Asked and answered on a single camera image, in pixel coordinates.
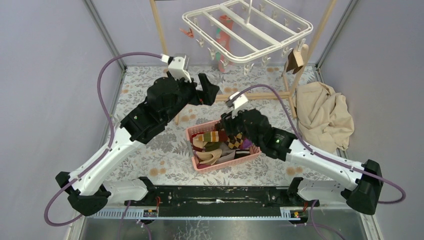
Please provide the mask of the purple maroon striped sock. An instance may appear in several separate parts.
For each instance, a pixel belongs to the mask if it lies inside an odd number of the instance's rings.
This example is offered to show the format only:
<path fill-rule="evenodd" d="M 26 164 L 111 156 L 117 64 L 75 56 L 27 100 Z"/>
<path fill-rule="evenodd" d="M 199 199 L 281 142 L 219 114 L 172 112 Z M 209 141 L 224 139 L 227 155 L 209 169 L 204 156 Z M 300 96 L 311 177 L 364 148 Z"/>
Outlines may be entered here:
<path fill-rule="evenodd" d="M 245 138 L 241 144 L 240 149 L 248 150 L 253 145 L 253 142 L 247 138 Z"/>

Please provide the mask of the pink plastic basket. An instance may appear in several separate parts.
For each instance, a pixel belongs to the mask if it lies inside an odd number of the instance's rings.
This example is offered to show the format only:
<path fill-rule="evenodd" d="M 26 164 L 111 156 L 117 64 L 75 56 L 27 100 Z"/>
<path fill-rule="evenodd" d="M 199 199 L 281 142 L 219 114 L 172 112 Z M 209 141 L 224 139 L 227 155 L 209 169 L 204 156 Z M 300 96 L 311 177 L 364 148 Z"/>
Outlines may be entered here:
<path fill-rule="evenodd" d="M 215 170 L 218 170 L 218 169 L 238 165 L 238 164 L 241 164 L 241 163 L 244 163 L 244 162 L 247 162 L 247 161 L 252 161 L 252 160 L 256 159 L 261 154 L 260 148 L 253 144 L 249 148 L 249 151 L 250 151 L 249 156 L 233 159 L 233 160 L 230 160 L 230 161 L 227 161 L 227 162 L 224 162 L 224 163 L 220 163 L 220 164 L 215 163 L 214 165 L 200 164 L 199 159 L 195 155 L 195 150 L 194 150 L 194 147 L 193 147 L 193 144 L 192 144 L 192 138 L 193 138 L 193 135 L 205 133 L 205 132 L 210 132 L 210 131 L 224 131 L 223 126 L 221 125 L 219 120 L 210 121 L 210 122 L 207 122 L 207 123 L 195 125 L 195 126 L 187 128 L 186 131 L 185 131 L 186 138 L 187 138 L 187 145 L 191 148 L 191 150 L 193 152 L 192 164 L 193 164 L 194 169 L 196 171 L 198 171 L 199 173 L 207 173 L 207 172 L 215 171 Z"/>

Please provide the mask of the mustard yellow striped sock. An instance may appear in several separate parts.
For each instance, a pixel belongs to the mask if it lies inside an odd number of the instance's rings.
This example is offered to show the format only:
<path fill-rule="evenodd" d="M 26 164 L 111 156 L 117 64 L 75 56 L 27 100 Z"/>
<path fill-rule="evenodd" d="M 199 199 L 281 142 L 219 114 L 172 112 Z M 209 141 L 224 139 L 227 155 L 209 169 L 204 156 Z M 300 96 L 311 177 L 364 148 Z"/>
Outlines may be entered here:
<path fill-rule="evenodd" d="M 249 149 L 238 149 L 234 152 L 234 159 L 243 158 L 249 156 L 250 154 L 251 153 Z"/>

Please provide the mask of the grey sock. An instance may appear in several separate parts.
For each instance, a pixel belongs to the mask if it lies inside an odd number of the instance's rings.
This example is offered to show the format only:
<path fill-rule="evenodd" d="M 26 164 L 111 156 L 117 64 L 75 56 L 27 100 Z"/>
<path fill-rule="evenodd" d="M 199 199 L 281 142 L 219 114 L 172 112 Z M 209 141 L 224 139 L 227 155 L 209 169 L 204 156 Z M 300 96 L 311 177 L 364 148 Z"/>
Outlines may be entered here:
<path fill-rule="evenodd" d="M 225 163 L 235 159 L 235 154 L 236 154 L 235 149 L 230 149 L 228 145 L 225 144 L 224 142 L 221 143 L 219 148 L 222 150 L 222 153 L 220 158 L 215 162 L 216 164 Z"/>

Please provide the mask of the olive green striped sock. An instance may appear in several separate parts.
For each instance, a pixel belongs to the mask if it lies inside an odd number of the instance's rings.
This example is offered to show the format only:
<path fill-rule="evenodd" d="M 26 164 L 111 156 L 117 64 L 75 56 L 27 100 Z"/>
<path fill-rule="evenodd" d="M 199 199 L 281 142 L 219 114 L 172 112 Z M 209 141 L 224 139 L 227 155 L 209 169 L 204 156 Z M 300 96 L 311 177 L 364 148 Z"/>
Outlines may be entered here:
<path fill-rule="evenodd" d="M 207 142 L 203 147 L 203 152 L 211 152 L 220 149 L 222 142 Z"/>

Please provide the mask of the cream maroon striped sock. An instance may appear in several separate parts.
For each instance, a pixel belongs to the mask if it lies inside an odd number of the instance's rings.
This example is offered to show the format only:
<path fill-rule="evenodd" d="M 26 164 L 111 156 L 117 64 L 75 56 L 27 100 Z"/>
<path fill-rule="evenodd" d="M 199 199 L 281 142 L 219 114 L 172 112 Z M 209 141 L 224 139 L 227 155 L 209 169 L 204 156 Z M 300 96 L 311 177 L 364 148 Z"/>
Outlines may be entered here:
<path fill-rule="evenodd" d="M 209 152 L 203 152 L 204 146 L 207 142 L 192 142 L 194 153 L 197 156 L 199 163 L 202 165 L 214 165 L 221 157 L 222 150 L 216 149 Z"/>

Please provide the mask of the pink sock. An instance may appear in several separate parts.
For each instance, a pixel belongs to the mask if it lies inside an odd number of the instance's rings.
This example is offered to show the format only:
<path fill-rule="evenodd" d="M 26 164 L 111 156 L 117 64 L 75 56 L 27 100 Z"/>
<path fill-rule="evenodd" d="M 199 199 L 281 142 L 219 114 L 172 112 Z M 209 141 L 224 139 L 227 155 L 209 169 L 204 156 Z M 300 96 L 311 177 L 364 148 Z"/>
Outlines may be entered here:
<path fill-rule="evenodd" d="M 226 28 L 229 30 L 232 30 L 233 27 L 233 20 L 228 17 L 227 15 L 221 15 L 219 17 L 219 22 L 223 24 Z M 216 41 L 224 47 L 226 50 L 230 51 L 230 39 L 231 37 L 224 31 L 221 30 L 221 28 L 216 29 Z M 219 52 L 215 54 L 215 60 L 218 62 L 218 69 L 220 72 L 224 73 L 226 70 L 226 66 L 224 66 L 223 62 L 226 61 L 225 57 L 222 56 Z"/>

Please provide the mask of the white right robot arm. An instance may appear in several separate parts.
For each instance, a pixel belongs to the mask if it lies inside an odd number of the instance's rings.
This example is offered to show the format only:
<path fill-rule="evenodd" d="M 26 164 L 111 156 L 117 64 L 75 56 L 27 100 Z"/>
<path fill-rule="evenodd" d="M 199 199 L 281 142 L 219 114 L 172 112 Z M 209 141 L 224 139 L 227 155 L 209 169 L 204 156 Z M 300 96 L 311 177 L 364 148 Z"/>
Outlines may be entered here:
<path fill-rule="evenodd" d="M 302 165 L 328 178 L 295 177 L 285 191 L 291 205 L 311 205 L 313 201 L 346 203 L 359 213 L 376 213 L 383 187 L 376 161 L 348 160 L 316 148 L 293 133 L 273 127 L 256 109 L 240 111 L 236 116 L 223 113 L 219 122 L 228 135 L 241 133 L 267 157 Z"/>

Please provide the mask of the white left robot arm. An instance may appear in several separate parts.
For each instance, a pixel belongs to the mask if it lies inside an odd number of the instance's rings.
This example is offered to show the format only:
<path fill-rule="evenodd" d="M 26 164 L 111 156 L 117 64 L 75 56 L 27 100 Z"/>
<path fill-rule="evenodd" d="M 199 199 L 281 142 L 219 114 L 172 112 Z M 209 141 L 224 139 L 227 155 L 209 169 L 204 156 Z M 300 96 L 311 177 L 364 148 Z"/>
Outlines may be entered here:
<path fill-rule="evenodd" d="M 186 105 L 211 106 L 220 91 L 206 74 L 198 74 L 202 89 L 195 81 L 174 79 L 171 74 L 156 79 L 145 100 L 125 116 L 105 144 L 79 169 L 60 172 L 56 182 L 65 188 L 72 208 L 91 216 L 106 205 L 139 201 L 148 206 L 155 200 L 155 187 L 146 177 L 127 181 L 107 181 L 110 173 L 130 154 L 165 130 Z"/>

